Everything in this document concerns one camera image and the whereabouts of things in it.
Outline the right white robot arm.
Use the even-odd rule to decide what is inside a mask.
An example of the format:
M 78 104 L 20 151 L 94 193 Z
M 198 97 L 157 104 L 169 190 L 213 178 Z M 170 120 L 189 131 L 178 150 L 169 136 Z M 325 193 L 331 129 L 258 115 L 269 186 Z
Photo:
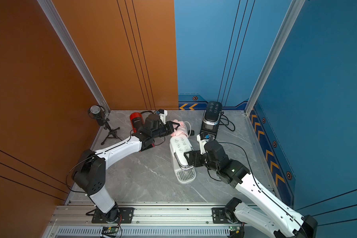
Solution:
M 250 169 L 237 160 L 229 159 L 219 142 L 213 140 L 203 147 L 203 150 L 182 153 L 186 165 L 215 171 L 221 182 L 260 208 L 256 211 L 240 199 L 232 198 L 224 208 L 229 222 L 248 224 L 270 238 L 316 237 L 318 223 L 312 216 L 303 216 L 283 203 L 258 181 Z

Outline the white coffee machine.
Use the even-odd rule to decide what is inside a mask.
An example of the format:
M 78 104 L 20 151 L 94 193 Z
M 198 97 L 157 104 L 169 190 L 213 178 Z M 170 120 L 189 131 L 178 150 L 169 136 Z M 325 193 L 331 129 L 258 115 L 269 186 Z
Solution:
M 188 184 L 195 180 L 196 171 L 193 165 L 189 165 L 186 152 L 192 151 L 192 145 L 185 135 L 173 136 L 170 139 L 170 152 L 174 174 L 181 184 Z

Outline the red Nespresso coffee machine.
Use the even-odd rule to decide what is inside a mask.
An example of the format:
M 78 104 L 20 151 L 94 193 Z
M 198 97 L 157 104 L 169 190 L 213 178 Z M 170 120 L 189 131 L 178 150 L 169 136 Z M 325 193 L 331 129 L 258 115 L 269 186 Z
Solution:
M 149 115 L 144 120 L 142 113 L 132 113 L 130 120 L 132 131 L 129 142 L 135 144 L 136 149 L 139 149 L 140 152 L 155 147 L 153 135 L 157 123 L 153 120 L 153 115 Z

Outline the pink towel cloth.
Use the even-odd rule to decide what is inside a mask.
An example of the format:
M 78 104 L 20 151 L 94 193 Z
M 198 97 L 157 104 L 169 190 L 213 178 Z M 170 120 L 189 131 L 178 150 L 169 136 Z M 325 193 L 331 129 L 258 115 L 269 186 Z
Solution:
M 185 122 L 178 120 L 173 120 L 173 122 L 178 123 L 179 127 L 173 131 L 173 133 L 171 134 L 172 137 L 179 135 L 185 135 L 186 137 L 189 137 L 188 129 L 185 125 Z

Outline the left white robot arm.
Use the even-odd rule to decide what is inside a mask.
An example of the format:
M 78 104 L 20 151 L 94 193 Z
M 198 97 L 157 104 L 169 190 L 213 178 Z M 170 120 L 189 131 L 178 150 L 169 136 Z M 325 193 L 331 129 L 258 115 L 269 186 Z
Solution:
M 71 169 L 71 178 L 94 203 L 95 212 L 105 222 L 120 221 L 119 206 L 105 188 L 106 170 L 123 158 L 152 145 L 156 138 L 173 134 L 179 126 L 179 123 L 164 121 L 158 114 L 150 114 L 144 125 L 127 139 L 104 149 L 86 150 L 81 154 L 78 163 Z

